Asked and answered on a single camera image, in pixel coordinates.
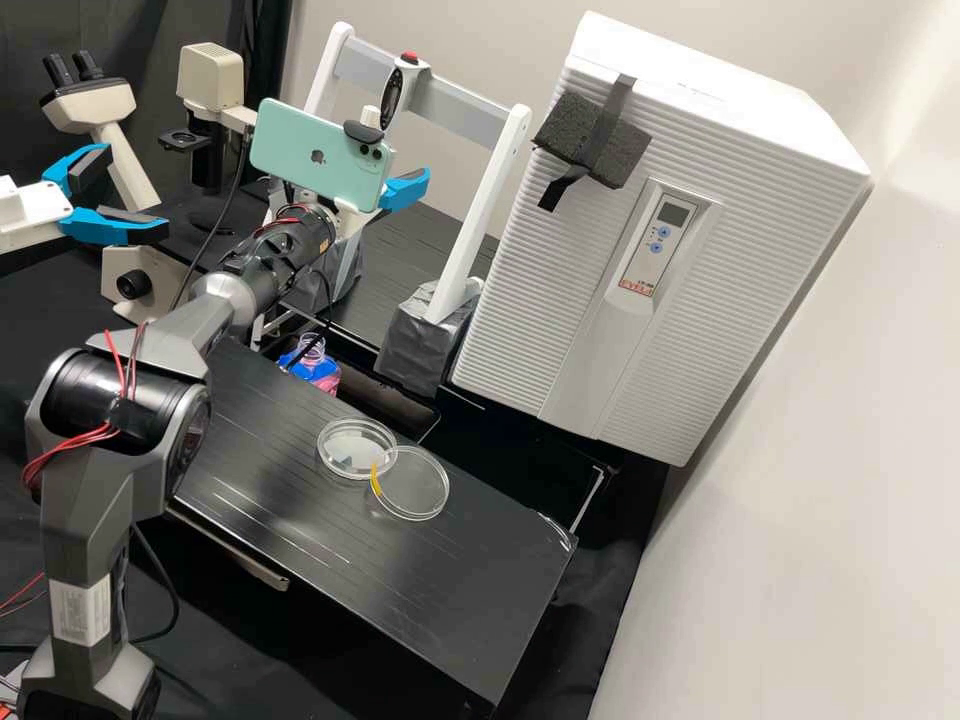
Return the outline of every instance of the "black foam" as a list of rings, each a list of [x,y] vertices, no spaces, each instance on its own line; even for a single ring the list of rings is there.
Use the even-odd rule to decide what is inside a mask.
[[[578,93],[564,92],[533,142],[561,160],[583,164],[583,149],[602,112],[601,105]],[[586,165],[588,174],[609,188],[623,187],[650,140],[650,135],[618,117],[596,160]]]

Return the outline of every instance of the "blue clamp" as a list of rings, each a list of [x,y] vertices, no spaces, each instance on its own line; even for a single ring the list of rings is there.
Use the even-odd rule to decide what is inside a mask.
[[[73,213],[57,225],[64,235],[91,245],[144,245],[169,235],[169,224],[163,218],[133,214],[130,214],[130,217],[142,218],[144,222],[105,217],[96,210],[75,208]]]
[[[63,194],[70,197],[89,187],[112,162],[110,145],[93,143],[60,158],[41,177],[59,185]],[[169,223],[163,218],[104,206],[96,210],[74,208],[57,225],[64,235],[92,245],[143,245],[170,234]]]
[[[420,168],[406,175],[387,178],[387,189],[380,195],[379,206],[390,212],[408,208],[427,194],[429,184],[430,168]]]
[[[53,165],[44,170],[43,175],[40,177],[47,182],[56,183],[60,186],[60,189],[63,190],[63,194],[67,197],[70,197],[75,190],[79,190],[76,182],[70,182],[70,168],[76,165],[80,160],[86,158],[88,153],[93,152],[96,152],[97,156],[103,156],[107,158],[106,165],[109,165],[113,160],[113,158],[110,157],[111,154],[107,152],[109,148],[110,145],[107,143],[92,143],[90,145],[84,145],[79,150],[74,150],[69,155],[65,155],[57,160]]]

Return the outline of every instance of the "smartphone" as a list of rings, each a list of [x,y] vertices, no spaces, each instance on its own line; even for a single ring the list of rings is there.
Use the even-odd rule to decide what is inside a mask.
[[[257,111],[250,162],[329,200],[340,198],[372,212],[393,149],[382,139],[364,143],[351,138],[342,125],[267,98]]]

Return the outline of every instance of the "black strap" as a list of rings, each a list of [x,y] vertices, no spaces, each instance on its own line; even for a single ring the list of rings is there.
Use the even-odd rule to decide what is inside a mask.
[[[580,150],[577,151],[577,156],[574,158],[574,162],[571,163],[567,172],[562,177],[558,177],[547,185],[547,189],[543,191],[540,202],[537,203],[538,207],[547,212],[553,212],[566,189],[590,172],[590,168],[596,164],[597,158],[600,157],[604,146],[610,141],[610,136],[613,134],[613,129],[617,126],[620,113],[623,112],[623,105],[627,100],[627,95],[629,95],[636,81],[637,79],[635,77],[620,73],[617,81],[613,84],[613,87],[610,88],[607,100],[600,110],[600,115],[597,117],[593,129],[590,131],[590,137],[587,138],[587,141],[581,146]]]

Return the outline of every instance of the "clear plastic dish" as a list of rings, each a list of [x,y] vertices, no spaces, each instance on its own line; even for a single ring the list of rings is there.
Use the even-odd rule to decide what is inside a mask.
[[[387,510],[414,522],[436,517],[450,497],[450,479],[443,465],[416,445],[389,452],[390,467],[370,477],[374,496]]]
[[[384,425],[367,418],[341,418],[326,425],[317,437],[323,464],[340,477],[369,480],[376,464],[379,474],[396,462],[397,438]]]

